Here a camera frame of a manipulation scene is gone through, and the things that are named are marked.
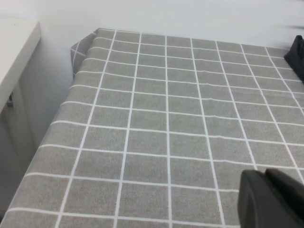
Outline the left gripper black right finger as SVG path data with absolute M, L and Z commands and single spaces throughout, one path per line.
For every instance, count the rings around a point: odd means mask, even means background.
M 304 185 L 278 169 L 266 169 L 266 177 L 284 195 L 304 196 Z

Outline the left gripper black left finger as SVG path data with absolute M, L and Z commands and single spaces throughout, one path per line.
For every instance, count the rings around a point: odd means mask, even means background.
M 266 177 L 266 171 L 244 170 L 237 212 L 242 228 L 302 228 L 304 197 L 282 194 Z

